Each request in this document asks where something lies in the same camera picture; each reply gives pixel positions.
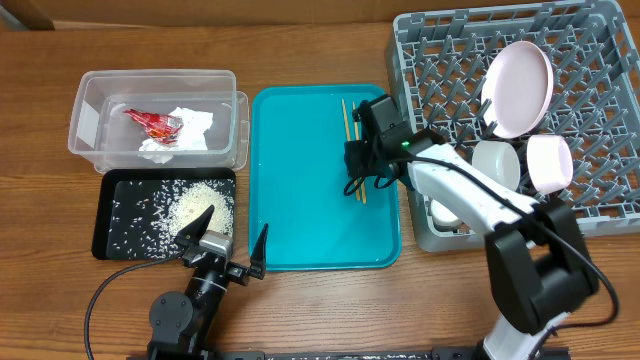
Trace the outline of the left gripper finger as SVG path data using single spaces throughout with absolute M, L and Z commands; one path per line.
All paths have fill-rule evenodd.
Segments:
M 263 279 L 266 273 L 266 242 L 269 225 L 264 224 L 250 257 L 249 274 L 253 278 Z
M 207 231 L 214 211 L 215 207 L 213 205 L 209 206 L 198 218 L 176 234 L 174 242 L 176 244 L 198 244 L 200 238 Z

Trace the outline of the pile of rice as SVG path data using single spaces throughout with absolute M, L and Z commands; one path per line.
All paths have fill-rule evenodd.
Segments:
M 107 232 L 111 259 L 159 259 L 179 251 L 174 238 L 208 207 L 214 213 L 212 231 L 234 231 L 234 191 L 231 179 L 125 180 L 115 187 Z

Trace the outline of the white napkin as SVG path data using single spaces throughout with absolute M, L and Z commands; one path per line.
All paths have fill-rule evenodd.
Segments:
M 164 164 L 173 158 L 170 152 L 208 149 L 205 132 L 213 124 L 213 114 L 211 112 L 176 107 L 170 115 L 180 118 L 183 123 L 183 128 L 178 133 L 177 141 L 170 145 L 163 145 L 153 139 L 144 140 L 139 150 L 145 152 L 145 159 Z

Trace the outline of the small white cup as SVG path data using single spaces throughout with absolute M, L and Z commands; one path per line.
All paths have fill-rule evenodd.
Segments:
M 448 208 L 436 200 L 431 200 L 429 211 L 432 217 L 434 227 L 441 232 L 454 231 L 462 221 Z

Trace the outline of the red snack wrapper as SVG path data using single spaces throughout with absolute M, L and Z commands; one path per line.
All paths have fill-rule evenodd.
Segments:
M 124 113 L 140 124 L 152 140 L 164 145 L 176 143 L 184 126 L 180 117 L 172 115 L 142 112 L 137 109 L 128 109 Z

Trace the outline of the large white plate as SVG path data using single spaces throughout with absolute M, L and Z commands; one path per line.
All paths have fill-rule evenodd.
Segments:
M 489 65 L 481 100 L 490 104 L 483 115 L 493 134 L 512 139 L 533 130 L 546 114 L 554 79 L 548 56 L 534 43 L 517 41 L 502 49 Z

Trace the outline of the small pink plate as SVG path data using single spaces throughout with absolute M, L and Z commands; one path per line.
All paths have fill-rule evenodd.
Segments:
M 531 136 L 526 146 L 526 163 L 531 182 L 541 194 L 563 190 L 572 182 L 572 153 L 562 136 Z

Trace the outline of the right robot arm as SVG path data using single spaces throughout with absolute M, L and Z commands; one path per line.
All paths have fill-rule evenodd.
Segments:
M 539 357 L 549 336 L 599 288 L 571 208 L 516 193 L 473 168 L 439 134 L 413 132 L 389 95 L 362 101 L 352 117 L 358 136 L 345 144 L 345 195 L 368 177 L 378 189 L 399 180 L 453 212 L 484 241 L 501 313 L 476 357 Z

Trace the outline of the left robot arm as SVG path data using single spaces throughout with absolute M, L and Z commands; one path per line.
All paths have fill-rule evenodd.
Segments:
M 194 272 L 184 291 L 166 292 L 153 302 L 148 359 L 216 359 L 206 339 L 228 286 L 246 286 L 252 278 L 265 276 L 269 227 L 262 228 L 250 264 L 241 265 L 232 261 L 233 239 L 208 228 L 214 212 L 209 206 L 176 234 L 183 265 Z

